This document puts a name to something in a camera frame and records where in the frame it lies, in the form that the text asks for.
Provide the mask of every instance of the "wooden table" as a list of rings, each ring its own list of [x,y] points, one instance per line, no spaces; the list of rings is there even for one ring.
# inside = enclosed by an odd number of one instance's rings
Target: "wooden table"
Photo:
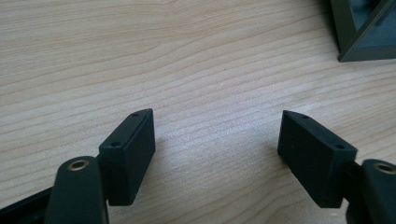
[[[157,151],[111,223],[346,223],[276,154],[288,109],[396,163],[396,61],[338,53],[325,0],[2,1],[0,208],[150,107]]]

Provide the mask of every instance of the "black plastic arm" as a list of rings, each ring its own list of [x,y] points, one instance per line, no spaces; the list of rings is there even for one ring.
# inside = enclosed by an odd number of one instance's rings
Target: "black plastic arm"
[[[99,146],[58,170],[53,188],[0,210],[0,223],[108,223],[110,205],[131,205],[155,152],[152,109],[134,112]]]
[[[306,115],[284,111],[278,154],[322,208],[349,201],[349,224],[396,223],[396,166],[354,162],[357,149]]]

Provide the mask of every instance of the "dark green object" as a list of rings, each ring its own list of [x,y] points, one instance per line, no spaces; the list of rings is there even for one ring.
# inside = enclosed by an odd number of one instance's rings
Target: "dark green object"
[[[396,0],[332,0],[332,12],[338,61],[396,58]]]
[[[108,223],[106,197],[95,157],[74,158],[59,167],[45,223]]]
[[[319,207],[340,207],[344,169],[356,148],[308,116],[285,111],[277,152]]]
[[[376,223],[396,222],[396,166],[385,161],[367,160],[362,168],[361,192],[370,216]]]
[[[108,204],[131,205],[155,152],[152,109],[134,112],[99,146]]]

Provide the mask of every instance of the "wood grain surface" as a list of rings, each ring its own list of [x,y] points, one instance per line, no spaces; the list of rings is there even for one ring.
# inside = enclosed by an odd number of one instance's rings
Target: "wood grain surface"
[[[396,163],[396,61],[339,63],[326,0],[0,2],[0,208],[153,108],[157,151],[111,223],[346,223],[276,154],[304,113]]]

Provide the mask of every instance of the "small hole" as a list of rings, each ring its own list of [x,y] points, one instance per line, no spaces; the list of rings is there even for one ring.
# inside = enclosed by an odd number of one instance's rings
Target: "small hole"
[[[121,143],[120,142],[113,142],[113,143],[111,143],[111,146],[119,147],[119,146],[121,146]]]
[[[74,162],[70,163],[67,168],[71,171],[78,171],[78,170],[82,170],[85,167],[87,167],[88,164],[90,164],[89,161],[74,161]]]
[[[381,171],[382,173],[389,174],[389,175],[396,175],[396,170],[393,167],[388,166],[384,163],[376,163],[375,168],[377,170]]]
[[[344,149],[345,148],[343,145],[335,145],[335,146],[340,148],[340,149]]]

